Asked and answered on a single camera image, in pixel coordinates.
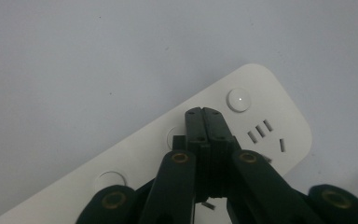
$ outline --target power strip switch button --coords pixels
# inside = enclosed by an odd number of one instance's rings
[[[246,90],[236,88],[228,93],[227,105],[231,110],[241,113],[251,106],[251,97]]]

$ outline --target electrical outlet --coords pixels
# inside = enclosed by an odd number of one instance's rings
[[[247,64],[3,214],[0,224],[75,223],[104,184],[140,188],[156,176],[172,137],[185,134],[185,112],[198,106],[221,112],[240,146],[264,155],[280,175],[310,151],[310,127],[282,85],[264,66]],[[197,204],[195,220],[230,223],[226,200]]]

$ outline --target socket slot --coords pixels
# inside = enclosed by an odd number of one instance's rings
[[[269,121],[267,119],[263,120],[264,125],[266,125],[267,129],[272,132],[274,131],[274,129],[272,128],[271,124],[269,123]]]
[[[280,144],[280,146],[281,146],[281,152],[285,152],[285,151],[286,151],[286,147],[285,147],[285,145],[284,145],[284,139],[283,139],[283,138],[281,138],[281,139],[279,140],[279,144]]]
[[[252,132],[248,132],[249,137],[252,139],[252,141],[256,144],[257,138],[255,138],[255,135]]]
[[[261,129],[260,125],[255,126],[255,129],[257,130],[258,133],[260,133],[260,136],[262,138],[264,138],[266,136],[266,134],[264,133],[264,131]]]

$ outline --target white table surface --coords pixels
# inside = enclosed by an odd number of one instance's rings
[[[358,0],[0,1],[0,215],[245,63],[310,124],[286,180],[358,196]]]

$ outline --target white power strip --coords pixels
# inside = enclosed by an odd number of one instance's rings
[[[270,158],[280,175],[310,151],[310,127],[282,85],[267,68],[247,64],[3,214],[0,224],[75,223],[99,189],[140,188],[156,176],[172,136],[185,134],[185,112],[198,106],[220,111],[241,147]],[[208,202],[215,209],[197,204],[195,223],[230,223],[225,200]]]

